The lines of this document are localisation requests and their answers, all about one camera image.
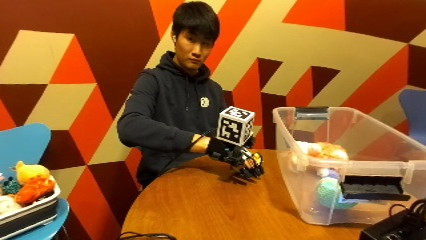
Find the fiducial marker cube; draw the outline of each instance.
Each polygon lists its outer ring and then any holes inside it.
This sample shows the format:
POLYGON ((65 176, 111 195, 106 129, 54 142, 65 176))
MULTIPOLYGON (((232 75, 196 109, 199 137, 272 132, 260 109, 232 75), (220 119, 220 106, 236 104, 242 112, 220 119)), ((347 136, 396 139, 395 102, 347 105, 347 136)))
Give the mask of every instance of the fiducial marker cube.
POLYGON ((252 135, 255 112, 228 107, 219 118, 216 138, 238 146, 243 146, 252 135))

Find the young man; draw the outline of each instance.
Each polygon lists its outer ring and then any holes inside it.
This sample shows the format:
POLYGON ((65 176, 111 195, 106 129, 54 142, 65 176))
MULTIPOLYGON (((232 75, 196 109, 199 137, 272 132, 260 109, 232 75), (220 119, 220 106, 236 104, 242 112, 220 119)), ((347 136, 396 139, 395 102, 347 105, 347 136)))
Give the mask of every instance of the young man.
POLYGON ((175 52, 143 71, 132 89, 118 132, 123 144, 143 152, 138 180, 144 188, 164 171, 207 153, 211 138, 202 135, 218 128, 227 107, 204 65, 219 35, 212 7, 183 3, 174 14, 175 52))

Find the blue chair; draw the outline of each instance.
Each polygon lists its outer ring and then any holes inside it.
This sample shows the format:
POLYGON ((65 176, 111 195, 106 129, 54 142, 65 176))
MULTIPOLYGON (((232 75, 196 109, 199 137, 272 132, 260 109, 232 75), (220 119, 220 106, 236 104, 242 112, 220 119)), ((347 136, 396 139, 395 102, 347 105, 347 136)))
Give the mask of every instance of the blue chair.
POLYGON ((426 90, 404 89, 400 104, 409 121, 409 136, 426 145, 426 90))
MULTIPOLYGON (((17 176, 13 168, 19 160, 23 160, 26 164, 39 164, 51 136, 51 129, 41 123, 0 131, 0 172, 6 178, 17 176)), ((57 210, 58 215, 50 223, 21 233, 11 239, 53 239, 68 217, 70 205, 66 199, 58 199, 57 210)))

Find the navy hoodie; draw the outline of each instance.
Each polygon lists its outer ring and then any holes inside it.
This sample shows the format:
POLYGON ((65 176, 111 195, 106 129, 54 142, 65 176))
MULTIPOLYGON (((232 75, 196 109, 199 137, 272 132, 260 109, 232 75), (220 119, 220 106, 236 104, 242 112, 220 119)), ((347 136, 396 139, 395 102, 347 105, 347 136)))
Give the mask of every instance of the navy hoodie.
MULTIPOLYGON (((167 52, 156 68, 140 74, 118 123, 122 143, 143 152, 136 176, 144 187, 190 146, 195 133, 218 128, 220 112, 227 107, 223 88, 210 78, 208 67, 203 65, 191 77, 174 62, 174 56, 167 52)), ((183 153, 168 169, 200 156, 183 153)))

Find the colorful wall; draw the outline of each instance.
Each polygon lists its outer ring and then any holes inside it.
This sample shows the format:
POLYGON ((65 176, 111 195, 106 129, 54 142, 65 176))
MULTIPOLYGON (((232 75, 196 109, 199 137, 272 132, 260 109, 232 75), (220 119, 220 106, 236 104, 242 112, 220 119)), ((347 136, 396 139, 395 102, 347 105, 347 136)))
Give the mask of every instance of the colorful wall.
MULTIPOLYGON (((142 69, 174 49, 182 2, 0 0, 0 129, 53 129, 42 163, 72 239, 114 239, 139 194, 116 121, 142 69)), ((228 103, 256 112, 258 148, 275 148, 281 106, 353 107, 408 132, 399 93, 426 88, 424 0, 207 2, 223 27, 207 64, 228 103)))

